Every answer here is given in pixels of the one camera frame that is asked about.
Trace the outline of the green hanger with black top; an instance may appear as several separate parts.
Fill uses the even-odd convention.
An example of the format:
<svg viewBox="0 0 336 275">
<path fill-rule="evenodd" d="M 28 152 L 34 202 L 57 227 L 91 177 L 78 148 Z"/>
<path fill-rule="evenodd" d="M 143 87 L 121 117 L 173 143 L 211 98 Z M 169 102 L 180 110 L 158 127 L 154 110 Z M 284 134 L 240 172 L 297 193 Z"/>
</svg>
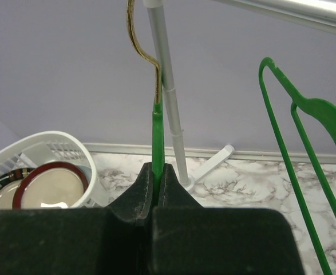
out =
<svg viewBox="0 0 336 275">
<path fill-rule="evenodd" d="M 152 111 L 152 172 L 153 172 L 153 195 L 152 202 L 154 206 L 158 205 L 161 179 L 165 165 L 164 151 L 164 123 L 163 123 L 163 90 L 162 90 L 162 72 L 158 60 L 148 54 L 141 47 L 134 22 L 135 1 L 127 1 L 127 31 L 129 39 L 135 51 L 155 68 L 155 95 Z"/>
</svg>

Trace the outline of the green hanger with striped top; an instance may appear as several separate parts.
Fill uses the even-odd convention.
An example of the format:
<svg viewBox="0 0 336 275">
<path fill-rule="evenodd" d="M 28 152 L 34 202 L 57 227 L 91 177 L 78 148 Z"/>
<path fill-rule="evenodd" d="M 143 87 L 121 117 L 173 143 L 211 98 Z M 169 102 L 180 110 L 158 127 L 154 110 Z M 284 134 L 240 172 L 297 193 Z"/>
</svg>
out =
<svg viewBox="0 0 336 275">
<path fill-rule="evenodd" d="M 298 115 L 298 109 L 300 109 L 305 114 L 311 116 L 313 119 L 318 121 L 326 132 L 330 135 L 336 146 L 336 106 L 324 99 L 319 98 L 306 98 L 300 91 L 292 84 L 292 82 L 287 78 L 287 76 L 282 72 L 282 70 L 276 66 L 274 60 L 269 57 L 262 59 L 259 65 L 258 79 L 259 86 L 270 120 L 272 130 L 274 132 L 276 142 L 280 149 L 282 159 L 284 161 L 288 177 L 290 179 L 291 185 L 294 189 L 295 196 L 300 207 L 305 225 L 310 235 L 311 242 L 313 244 L 314 250 L 317 255 L 318 262 L 320 263 L 323 274 L 332 274 L 328 260 L 326 259 L 325 252 L 323 251 L 317 230 L 315 228 L 314 222 L 311 218 L 309 208 L 303 192 L 301 190 L 300 184 L 297 180 L 290 156 L 286 147 L 286 144 L 283 140 L 279 125 L 277 123 L 273 108 L 271 106 L 270 98 L 264 83 L 263 72 L 265 68 L 269 68 L 274 77 L 278 80 L 280 85 L 284 88 L 286 93 L 291 98 L 290 113 L 292 120 L 296 126 L 299 137 L 303 143 L 303 146 L 306 150 L 307 156 L 309 157 L 310 163 L 315 171 L 316 176 L 321 184 L 323 193 L 330 205 L 330 208 L 336 219 L 336 198 L 333 191 L 329 185 L 328 180 L 321 168 L 319 159 L 313 149 L 313 146 L 310 143 L 309 137 L 306 133 L 306 130 L 303 126 L 301 118 Z"/>
</svg>

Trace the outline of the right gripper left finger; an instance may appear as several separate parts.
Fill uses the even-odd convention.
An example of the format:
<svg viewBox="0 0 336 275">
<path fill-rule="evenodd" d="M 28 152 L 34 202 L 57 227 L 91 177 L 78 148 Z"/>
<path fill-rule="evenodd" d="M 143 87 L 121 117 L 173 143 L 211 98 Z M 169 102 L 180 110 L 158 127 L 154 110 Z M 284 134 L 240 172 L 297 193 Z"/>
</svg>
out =
<svg viewBox="0 0 336 275">
<path fill-rule="evenodd" d="M 148 274 L 153 175 L 107 207 L 0 211 L 0 274 Z"/>
</svg>

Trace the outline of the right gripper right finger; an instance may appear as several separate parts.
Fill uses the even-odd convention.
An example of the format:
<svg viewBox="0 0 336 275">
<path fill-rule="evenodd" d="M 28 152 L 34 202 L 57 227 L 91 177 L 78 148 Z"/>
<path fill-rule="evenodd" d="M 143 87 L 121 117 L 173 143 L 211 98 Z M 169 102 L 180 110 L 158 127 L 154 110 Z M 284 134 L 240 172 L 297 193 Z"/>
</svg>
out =
<svg viewBox="0 0 336 275">
<path fill-rule="evenodd" d="M 151 223 L 152 274 L 303 274 L 291 226 L 268 208 L 201 206 L 170 164 Z"/>
</svg>

